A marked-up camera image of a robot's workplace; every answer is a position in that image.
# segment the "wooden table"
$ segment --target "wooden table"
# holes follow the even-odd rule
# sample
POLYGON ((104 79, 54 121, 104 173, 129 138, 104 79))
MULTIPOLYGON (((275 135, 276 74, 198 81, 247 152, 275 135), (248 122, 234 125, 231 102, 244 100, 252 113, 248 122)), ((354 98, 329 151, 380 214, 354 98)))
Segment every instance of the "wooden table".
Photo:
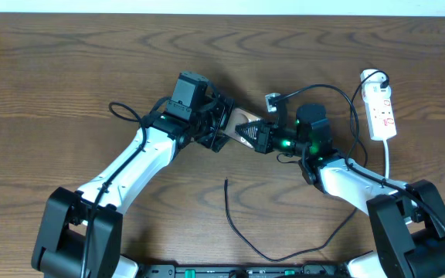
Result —
MULTIPOLYGON (((145 114, 187 69, 264 114, 265 94, 312 83, 351 96, 365 68, 392 81, 392 177, 430 180, 445 201, 445 19, 0 14, 0 276, 42 276, 30 256, 50 193, 89 181, 133 138, 136 125, 109 114, 110 101, 145 114)), ((290 111, 302 103, 327 107, 335 144, 346 150, 344 99, 310 91, 290 111)), ((356 104, 369 167, 382 172, 382 143, 369 140, 363 102, 356 104)), ((363 160, 360 150, 354 155, 363 160)), ((235 141, 218 154, 191 144, 126 214, 122 252, 145 263, 267 263, 228 226, 226 177, 236 225, 268 256, 319 246, 352 210, 274 154, 235 141)), ((369 219, 357 214, 328 248, 286 263, 374 248, 369 219)))

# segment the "green connector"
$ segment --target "green connector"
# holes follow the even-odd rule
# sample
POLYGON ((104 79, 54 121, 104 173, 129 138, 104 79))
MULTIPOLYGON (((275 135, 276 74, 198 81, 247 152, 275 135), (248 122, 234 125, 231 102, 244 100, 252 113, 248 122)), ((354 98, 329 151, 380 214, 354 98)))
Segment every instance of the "green connector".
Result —
POLYGON ((185 270, 185 278, 195 278, 194 270, 185 270))

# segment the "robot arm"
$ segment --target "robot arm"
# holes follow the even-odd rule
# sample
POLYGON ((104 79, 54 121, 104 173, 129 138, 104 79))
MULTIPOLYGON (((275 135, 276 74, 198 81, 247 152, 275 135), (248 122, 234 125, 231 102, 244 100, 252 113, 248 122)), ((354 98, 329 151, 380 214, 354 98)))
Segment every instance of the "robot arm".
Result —
MULTIPOLYGON (((266 97, 268 108, 273 97, 277 96, 266 97)), ((286 107, 282 102, 274 108, 279 119, 287 115, 283 112, 286 107)), ((346 158, 332 147, 330 127, 322 105, 299 107, 295 125, 296 129, 288 129, 282 120, 277 124, 258 120, 236 126, 236 132, 257 152, 281 151, 301 157, 298 165, 309 185, 324 194, 344 199, 369 216, 377 253, 349 262, 350 275, 443 276, 445 232, 434 215, 417 205, 422 202, 429 206, 445 227, 445 205, 436 187, 428 181, 407 184, 384 179, 352 159, 347 165, 346 158), (411 198, 401 194, 403 192, 408 192, 411 198), (411 234, 407 228, 411 222, 424 222, 425 229, 411 234)))
MULTIPOLYGON (((94 202, 100 187, 120 165, 129 158, 143 140, 141 130, 131 144, 97 177, 78 188, 82 199, 94 202)), ((169 134, 154 127, 147 129, 147 141, 142 152, 113 180, 99 206, 114 205, 116 211, 125 214, 148 181, 175 157, 176 141, 169 134)))
POLYGON ((227 125, 233 105, 234 100, 219 94, 204 76, 181 73, 165 111, 157 112, 155 107, 141 119, 146 140, 140 152, 142 129, 97 177, 76 192, 58 188, 51 194, 32 254, 32 267, 50 278, 79 277, 86 239, 72 231, 70 225, 86 225, 93 220, 86 277, 135 277, 137 263, 120 256, 123 215, 148 181, 190 142, 219 151, 229 140, 219 129, 227 125), (212 89, 211 97, 206 96, 208 88, 212 89), (112 175, 107 190, 100 195, 112 175))

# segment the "black cable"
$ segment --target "black cable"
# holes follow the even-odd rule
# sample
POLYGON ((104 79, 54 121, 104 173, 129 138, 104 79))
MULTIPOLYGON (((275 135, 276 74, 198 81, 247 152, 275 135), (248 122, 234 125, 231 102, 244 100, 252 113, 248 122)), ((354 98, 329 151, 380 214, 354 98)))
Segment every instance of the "black cable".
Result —
POLYGON ((123 162, 123 164, 121 164, 121 166, 118 167, 118 169, 116 169, 116 171, 114 171, 113 174, 102 184, 102 187, 100 188, 99 193, 97 194, 97 197, 96 197, 95 201, 92 204, 92 209, 90 211, 89 222, 88 222, 88 225, 87 225, 87 230, 85 232, 85 244, 84 244, 84 247, 83 247, 83 255, 82 255, 82 268, 81 268, 81 271, 80 271, 80 277, 81 278, 86 278, 87 277, 87 261, 88 261, 88 257, 89 257, 89 248, 90 248, 90 240, 91 240, 91 237, 92 237, 93 221, 94 221, 94 219, 96 217, 97 207, 99 206, 100 199, 102 198, 102 195, 107 192, 107 188, 113 182, 113 180, 137 156, 137 154, 139 154, 144 149, 144 146, 147 143, 147 130, 145 129, 144 125, 141 123, 142 119, 137 114, 137 112, 135 112, 135 110, 131 109, 126 104, 118 103, 118 102, 114 102, 113 101, 113 102, 109 103, 109 111, 114 116, 119 117, 122 120, 138 122, 139 127, 142 130, 142 142, 140 143, 140 145, 138 145, 138 148, 135 150, 135 152, 133 154, 131 154, 131 156, 129 158, 127 158, 127 160, 125 160, 123 162), (131 119, 131 118, 127 118, 127 117, 121 116, 120 114, 118 114, 118 113, 116 113, 114 111, 113 106, 123 107, 124 109, 130 111, 130 113, 133 114, 133 116, 135 118, 131 119))
POLYGON ((277 161, 278 161, 279 163, 282 163, 282 164, 298 164, 298 163, 300 163, 299 160, 297 160, 297 161, 282 161, 282 160, 279 159, 279 157, 280 157, 281 155, 284 155, 284 156, 287 157, 287 158, 292 158, 292 157, 293 157, 292 154, 279 153, 279 154, 276 156, 276 159, 277 159, 277 161))
MULTIPOLYGON (((354 95, 353 95, 353 99, 354 99, 354 97, 356 96, 356 94, 358 93, 359 88, 362 86, 362 84, 363 84, 363 83, 364 83, 370 76, 372 76, 373 74, 376 74, 376 73, 384 73, 384 72, 383 72, 383 71, 376 71, 376 72, 370 74, 369 76, 367 76, 367 77, 366 77, 366 78, 365 78, 365 79, 358 85, 357 90, 355 91, 355 93, 354 93, 354 95)), ((387 86, 389 85, 389 76, 388 76, 386 73, 384 73, 384 74, 386 75, 387 78, 386 78, 386 81, 382 82, 382 84, 381 84, 381 87, 383 87, 383 88, 385 88, 385 87, 387 87, 387 86)), ((293 96, 295 96, 295 95, 297 95, 297 94, 299 94, 299 93, 301 93, 301 92, 304 92, 305 90, 313 89, 313 88, 316 88, 316 87, 326 87, 326 88, 330 88, 330 89, 333 89, 333 90, 336 90, 337 92, 339 92, 339 93, 346 99, 346 101, 348 102, 348 104, 349 104, 349 106, 350 106, 350 115, 351 115, 351 113, 352 113, 353 116, 354 116, 354 118, 355 118, 355 126, 356 126, 356 129, 354 130, 354 129, 352 128, 352 133, 354 134, 355 139, 353 140, 353 144, 352 144, 350 150, 348 151, 348 153, 346 154, 346 157, 345 157, 345 163, 346 163, 347 168, 350 169, 350 170, 352 170, 352 171, 354 171, 355 173, 357 173, 357 174, 363 176, 364 178, 369 178, 369 179, 371 179, 372 181, 378 182, 379 184, 383 184, 383 185, 386 186, 386 187, 395 189, 395 190, 397 190, 398 192, 400 192, 400 194, 405 195, 407 198, 409 198, 410 200, 412 200, 413 202, 415 202, 415 203, 416 203, 422 210, 424 210, 428 215, 430 215, 430 216, 432 217, 433 221, 434 221, 438 226, 440 226, 440 227, 442 228, 442 230, 444 231, 444 234, 445 234, 445 225, 442 223, 442 221, 441 221, 440 218, 437 216, 437 214, 431 209, 431 207, 429 207, 429 206, 428 206, 427 204, 425 204, 423 201, 419 200, 418 198, 416 198, 415 196, 413 196, 413 195, 410 194, 408 191, 406 191, 406 190, 404 190, 404 189, 402 189, 402 188, 399 188, 399 187, 397 187, 397 186, 395 186, 395 185, 392 185, 392 184, 387 183, 387 182, 385 182, 385 181, 383 181, 383 180, 379 180, 379 179, 377 179, 377 178, 375 178, 375 177, 369 176, 369 175, 367 175, 367 174, 365 174, 365 173, 363 173, 363 172, 360 172, 360 171, 356 170, 355 168, 353 168, 352 164, 349 164, 349 163, 348 163, 348 162, 349 162, 349 157, 350 157, 352 151, 355 149, 356 144, 357 144, 358 141, 359 141, 360 128, 359 128, 359 124, 358 124, 358 114, 357 114, 357 112, 356 112, 355 105, 353 105, 352 100, 350 100, 349 97, 348 97, 343 91, 341 91, 340 89, 338 89, 337 87, 332 86, 332 85, 327 85, 327 84, 315 84, 315 85, 310 85, 310 86, 307 86, 307 87, 305 87, 305 88, 299 89, 299 90, 297 90, 297 91, 295 91, 295 92, 293 92, 293 93, 291 93, 291 94, 289 94, 289 95, 286 95, 286 96, 283 96, 283 97, 276 97, 275 100, 270 100, 270 104, 273 104, 273 105, 274 105, 274 104, 277 103, 277 102, 280 102, 280 101, 282 101, 282 100, 286 100, 286 99, 288 99, 288 98, 290 98, 290 97, 293 97, 293 96)), ((353 127, 351 118, 350 118, 350 126, 353 127)), ((256 251, 256 252, 258 251, 258 250, 256 250, 255 247, 253 247, 253 246, 252 246, 246 239, 244 239, 244 237, 241 236, 241 234, 239 234, 239 236, 240 236, 240 238, 243 239, 243 241, 246 241, 246 243, 249 244, 249 246, 252 247, 252 249, 253 249, 254 251, 256 251)))
POLYGON ((289 99, 290 97, 294 97, 294 96, 296 96, 297 94, 302 93, 302 92, 304 92, 304 91, 306 91, 306 90, 310 90, 310 89, 314 89, 314 88, 318 88, 318 87, 323 87, 323 88, 333 89, 333 90, 335 90, 336 92, 340 93, 340 94, 345 98, 345 100, 348 102, 348 104, 349 104, 349 106, 350 106, 350 109, 352 110, 353 116, 355 117, 355 126, 356 126, 356 130, 355 130, 355 140, 353 141, 353 145, 352 145, 352 147, 349 149, 348 153, 346 154, 346 158, 347 158, 346 161, 348 161, 350 155, 352 154, 353 150, 354 150, 355 147, 356 147, 356 144, 358 143, 358 138, 359 138, 359 135, 360 135, 360 128, 359 128, 358 115, 357 115, 357 113, 356 113, 355 106, 353 106, 353 103, 352 103, 352 101, 349 99, 348 95, 346 95, 346 93, 343 92, 341 89, 337 88, 336 86, 332 86, 332 85, 328 85, 328 84, 314 84, 314 85, 310 85, 310 86, 306 86, 306 87, 304 87, 304 88, 301 88, 301 89, 299 89, 299 90, 297 90, 297 91, 295 91, 295 92, 293 92, 293 93, 290 93, 290 94, 288 94, 288 95, 286 95, 286 96, 274 97, 273 99, 270 99, 270 100, 269 100, 269 103, 272 104, 272 105, 275 105, 275 104, 278 103, 278 102, 281 102, 281 101, 283 101, 283 100, 287 100, 287 99, 289 99))
MULTIPOLYGON (((353 137, 355 137, 355 127, 353 126, 353 119, 352 119, 351 115, 350 115, 350 118, 349 118, 349 127, 350 127, 350 129, 352 131, 353 137)), ((358 144, 362 148, 363 154, 365 156, 365 160, 363 161, 363 167, 367 167, 367 163, 369 162, 369 153, 367 152, 367 149, 365 148, 365 145, 360 140, 360 138, 358 139, 358 144)))
MULTIPOLYGON (((374 73, 368 75, 368 76, 367 76, 367 77, 366 77, 366 78, 365 78, 365 79, 358 85, 358 87, 356 88, 355 93, 353 94, 352 101, 349 102, 349 103, 350 103, 350 125, 352 126, 351 115, 353 114, 353 115, 355 116, 355 122, 356 122, 356 128, 357 128, 357 129, 356 129, 356 133, 355 133, 355 135, 354 135, 354 136, 355 136, 355 141, 353 142, 352 149, 354 148, 355 143, 358 142, 358 136, 359 136, 358 115, 357 115, 357 113, 356 113, 355 105, 353 105, 352 102, 353 102, 353 100, 355 99, 355 96, 356 96, 356 94, 358 93, 359 89, 362 87, 362 84, 363 84, 368 78, 370 78, 371 76, 373 76, 373 75, 376 74, 376 73, 384 73, 384 72, 381 71, 381 70, 377 70, 377 71, 375 71, 374 73)), ((386 81, 384 81, 384 82, 382 83, 382 85, 383 85, 384 88, 385 88, 385 87, 387 87, 387 85, 389 85, 389 76, 387 75, 387 73, 384 73, 384 74, 386 75, 386 81)), ((435 223, 436 223, 436 224, 443 230, 443 232, 444 232, 444 234, 445 234, 445 225, 442 223, 442 221, 440 220, 439 216, 435 213, 435 211, 432 210, 432 208, 429 207, 425 202, 419 200, 417 197, 415 197, 413 194, 409 193, 407 190, 405 190, 405 189, 403 189, 403 188, 400 188, 400 187, 398 187, 398 186, 395 186, 395 185, 393 185, 393 184, 390 184, 390 183, 388 183, 385 179, 381 180, 381 179, 372 177, 372 176, 370 176, 370 175, 367 175, 366 173, 363 173, 363 172, 361 172, 361 171, 355 169, 355 168, 353 167, 353 164, 349 164, 349 155, 351 154, 351 150, 352 150, 352 149, 350 149, 349 153, 346 155, 346 158, 345 158, 346 167, 347 167, 349 170, 352 170, 352 171, 354 171, 356 174, 361 175, 361 176, 364 177, 364 178, 368 178, 368 179, 370 179, 371 181, 375 181, 375 182, 379 183, 380 185, 383 185, 383 186, 386 186, 386 187, 388 187, 388 188, 397 190, 401 195, 406 196, 406 197, 409 198, 411 201, 415 202, 416 205, 417 205, 419 208, 421 208, 423 211, 425 211, 425 212, 431 217, 431 219, 432 219, 432 220, 433 220, 433 221, 434 221, 434 222, 435 222, 435 223)))
POLYGON ((159 109, 159 107, 162 106, 162 104, 164 104, 166 101, 171 100, 171 97, 162 97, 160 98, 152 107, 151 112, 157 111, 159 109))
POLYGON ((296 253, 293 253, 293 254, 291 254, 291 255, 289 255, 289 256, 285 256, 285 257, 283 257, 283 258, 280 258, 280 259, 272 259, 272 258, 269 258, 268 256, 266 256, 266 255, 264 255, 261 251, 259 251, 255 246, 253 246, 253 244, 252 243, 250 243, 249 241, 248 241, 248 239, 246 239, 245 238, 245 236, 243 236, 242 234, 241 234, 241 232, 239 232, 239 230, 235 227, 235 224, 233 223, 233 221, 232 221, 232 219, 231 219, 231 215, 230 215, 230 213, 229 213, 229 203, 228 203, 228 179, 226 179, 225 181, 224 181, 224 204, 225 204, 225 207, 226 207, 226 217, 227 217, 227 219, 228 219, 228 223, 229 223, 229 226, 231 227, 231 229, 253 250, 253 251, 255 251, 255 253, 257 253, 257 254, 259 254, 259 256, 261 256, 262 258, 264 258, 264 259, 266 259, 266 260, 268 260, 268 261, 270 261, 270 262, 273 262, 273 263, 278 263, 278 262, 282 262, 282 261, 284 261, 284 260, 287 260, 287 259, 290 259, 290 258, 293 258, 293 257, 295 257, 295 256, 298 256, 298 255, 301 255, 301 254, 305 254, 305 253, 310 253, 310 252, 314 252, 314 251, 318 251, 318 250, 320 250, 320 249, 323 249, 323 248, 325 248, 328 244, 329 244, 329 242, 334 238, 334 236, 336 236, 336 234, 339 232, 339 230, 344 226, 344 225, 346 225, 346 223, 348 223, 348 221, 355 215, 355 213, 356 213, 356 211, 357 211, 357 208, 355 208, 354 210, 353 210, 353 212, 345 219, 345 220, 343 220, 343 222, 332 232, 332 234, 329 236, 329 238, 324 242, 324 244, 322 244, 321 246, 319 246, 319 247, 315 247, 315 248, 311 248, 311 249, 306 249, 306 250, 303 250, 303 251, 300 251, 300 252, 296 252, 296 253))

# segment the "white power strip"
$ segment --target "white power strip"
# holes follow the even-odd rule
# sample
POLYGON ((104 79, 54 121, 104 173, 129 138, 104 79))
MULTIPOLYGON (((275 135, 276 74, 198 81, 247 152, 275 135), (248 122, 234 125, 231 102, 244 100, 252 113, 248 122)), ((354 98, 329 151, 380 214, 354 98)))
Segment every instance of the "white power strip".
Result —
MULTIPOLYGON (((360 79, 363 81, 376 70, 364 70, 360 79)), ((365 101, 370 138, 374 141, 384 141, 396 135, 391 104, 391 86, 381 88, 381 83, 386 78, 384 73, 376 73, 362 85, 362 98, 365 101)))

